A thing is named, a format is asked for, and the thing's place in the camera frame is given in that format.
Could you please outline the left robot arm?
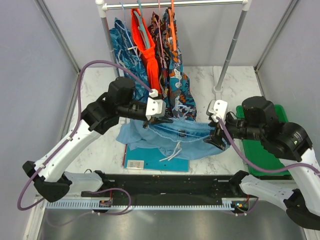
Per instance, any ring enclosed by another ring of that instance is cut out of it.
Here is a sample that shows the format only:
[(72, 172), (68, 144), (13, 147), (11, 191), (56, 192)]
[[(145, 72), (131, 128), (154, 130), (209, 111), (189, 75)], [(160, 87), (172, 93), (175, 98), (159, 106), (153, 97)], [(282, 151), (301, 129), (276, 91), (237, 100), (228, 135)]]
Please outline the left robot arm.
[(153, 89), (146, 102), (133, 99), (135, 82), (118, 77), (96, 101), (87, 105), (73, 130), (47, 155), (27, 161), (23, 170), (33, 181), (37, 192), (48, 202), (56, 202), (67, 194), (94, 192), (106, 196), (110, 185), (99, 170), (91, 173), (67, 172), (68, 166), (91, 143), (119, 123), (120, 118), (140, 120), (146, 124), (163, 123), (166, 104)]

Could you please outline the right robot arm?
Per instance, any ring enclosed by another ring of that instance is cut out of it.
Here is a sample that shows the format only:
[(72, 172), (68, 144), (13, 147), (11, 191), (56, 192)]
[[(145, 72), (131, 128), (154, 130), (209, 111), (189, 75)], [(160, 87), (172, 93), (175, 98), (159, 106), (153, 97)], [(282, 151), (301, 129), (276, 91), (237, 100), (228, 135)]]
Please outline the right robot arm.
[[(281, 188), (245, 171), (231, 179), (229, 191), (235, 197), (243, 194), (261, 198), (284, 210), (288, 217), (304, 229), (320, 229), (320, 165), (306, 130), (297, 123), (280, 121), (274, 104), (263, 96), (252, 96), (242, 104), (243, 118), (234, 118), (224, 100), (212, 100), (206, 114), (210, 135), (205, 139), (220, 150), (232, 146), (252, 168), (269, 174), (289, 171), (297, 188)], [(252, 163), (234, 140), (260, 142), (261, 146), (283, 164), (279, 169), (265, 169)]]

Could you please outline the light blue wire hanger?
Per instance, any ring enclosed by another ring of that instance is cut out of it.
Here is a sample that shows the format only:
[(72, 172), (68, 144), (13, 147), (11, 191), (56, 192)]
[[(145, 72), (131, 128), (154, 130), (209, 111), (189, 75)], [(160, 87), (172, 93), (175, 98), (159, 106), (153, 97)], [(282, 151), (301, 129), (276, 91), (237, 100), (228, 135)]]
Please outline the light blue wire hanger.
[(208, 123), (188, 120), (186, 116), (168, 118), (168, 122), (150, 124), (148, 129), (172, 141), (192, 142), (208, 137), (215, 128)]

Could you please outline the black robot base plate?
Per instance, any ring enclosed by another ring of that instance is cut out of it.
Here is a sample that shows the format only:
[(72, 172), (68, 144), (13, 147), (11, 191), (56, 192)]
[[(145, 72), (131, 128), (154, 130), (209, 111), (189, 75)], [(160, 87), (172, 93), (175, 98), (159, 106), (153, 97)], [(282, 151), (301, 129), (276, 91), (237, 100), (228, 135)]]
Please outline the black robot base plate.
[(236, 175), (106, 174), (97, 193), (83, 191), (82, 197), (111, 197), (126, 205), (191, 205), (222, 203), (223, 199), (247, 199)]

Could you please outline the light blue shorts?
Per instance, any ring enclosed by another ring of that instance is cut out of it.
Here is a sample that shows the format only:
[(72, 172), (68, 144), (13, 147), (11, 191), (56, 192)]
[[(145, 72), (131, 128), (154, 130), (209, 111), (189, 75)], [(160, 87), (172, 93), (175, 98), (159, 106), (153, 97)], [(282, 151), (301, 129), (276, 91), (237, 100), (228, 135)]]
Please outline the light blue shorts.
[(130, 120), (121, 126), (116, 140), (122, 144), (129, 145), (131, 150), (159, 149), (164, 155), (162, 161), (173, 158), (183, 160), (198, 160), (207, 156), (219, 155), (223, 152), (212, 144), (205, 143), (204, 139), (195, 141), (172, 141), (159, 136), (152, 130), (143, 128), (140, 120)]

